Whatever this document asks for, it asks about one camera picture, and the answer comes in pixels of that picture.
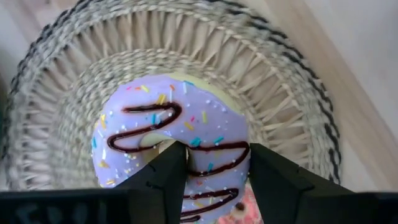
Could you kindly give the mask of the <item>pink sprinkled donut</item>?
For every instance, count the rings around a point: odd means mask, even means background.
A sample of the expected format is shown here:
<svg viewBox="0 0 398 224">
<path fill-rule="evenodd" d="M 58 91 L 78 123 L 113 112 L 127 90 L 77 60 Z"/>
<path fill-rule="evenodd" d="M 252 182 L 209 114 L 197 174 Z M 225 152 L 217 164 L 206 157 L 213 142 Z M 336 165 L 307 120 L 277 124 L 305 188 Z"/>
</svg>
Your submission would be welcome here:
<svg viewBox="0 0 398 224">
<path fill-rule="evenodd" d="M 231 213 L 220 217 L 216 224 L 264 224 L 250 184 L 246 184 L 242 200 Z"/>
</svg>

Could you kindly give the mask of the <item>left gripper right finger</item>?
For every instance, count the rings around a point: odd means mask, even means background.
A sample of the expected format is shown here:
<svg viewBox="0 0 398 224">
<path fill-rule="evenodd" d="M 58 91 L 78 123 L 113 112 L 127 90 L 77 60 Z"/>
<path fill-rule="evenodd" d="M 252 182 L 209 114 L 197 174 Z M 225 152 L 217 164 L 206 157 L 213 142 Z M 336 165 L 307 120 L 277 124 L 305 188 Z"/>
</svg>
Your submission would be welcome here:
<svg viewBox="0 0 398 224">
<path fill-rule="evenodd" d="M 398 192 L 352 192 L 252 143 L 250 183 L 265 224 L 398 224 Z"/>
</svg>

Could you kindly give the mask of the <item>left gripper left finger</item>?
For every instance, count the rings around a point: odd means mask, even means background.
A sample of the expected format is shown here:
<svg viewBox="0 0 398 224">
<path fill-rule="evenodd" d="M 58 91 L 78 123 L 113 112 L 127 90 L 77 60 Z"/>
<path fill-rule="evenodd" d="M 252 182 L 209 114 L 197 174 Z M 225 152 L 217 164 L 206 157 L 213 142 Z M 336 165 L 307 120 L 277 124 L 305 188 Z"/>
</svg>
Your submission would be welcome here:
<svg viewBox="0 0 398 224">
<path fill-rule="evenodd" d="M 0 192 L 0 224 L 179 224 L 186 178 L 175 142 L 112 189 Z"/>
</svg>

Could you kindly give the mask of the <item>round woven straw placemat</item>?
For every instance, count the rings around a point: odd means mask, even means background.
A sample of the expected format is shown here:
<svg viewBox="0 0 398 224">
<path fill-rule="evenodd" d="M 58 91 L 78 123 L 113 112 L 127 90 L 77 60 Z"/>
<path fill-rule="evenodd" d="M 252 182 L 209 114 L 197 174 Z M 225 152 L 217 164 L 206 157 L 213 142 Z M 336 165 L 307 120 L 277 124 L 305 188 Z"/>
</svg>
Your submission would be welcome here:
<svg viewBox="0 0 398 224">
<path fill-rule="evenodd" d="M 7 190 L 96 186 L 90 138 L 118 85 L 185 73 L 237 102 L 249 138 L 341 181 L 322 81 L 288 37 L 235 0 L 79 0 L 31 43 L 2 123 Z"/>
</svg>

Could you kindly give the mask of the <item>large purple frosted donut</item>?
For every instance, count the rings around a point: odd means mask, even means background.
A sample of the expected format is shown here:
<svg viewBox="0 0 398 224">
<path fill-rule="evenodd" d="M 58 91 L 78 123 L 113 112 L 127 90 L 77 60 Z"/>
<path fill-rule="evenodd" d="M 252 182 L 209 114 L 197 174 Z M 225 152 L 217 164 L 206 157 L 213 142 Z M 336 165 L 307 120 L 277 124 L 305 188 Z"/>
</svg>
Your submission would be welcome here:
<svg viewBox="0 0 398 224">
<path fill-rule="evenodd" d="M 104 104 L 91 140 L 100 186 L 113 188 L 178 141 L 188 152 L 181 223 L 212 224 L 245 191 L 250 148 L 234 100 L 197 77 L 146 75 L 120 85 Z"/>
</svg>

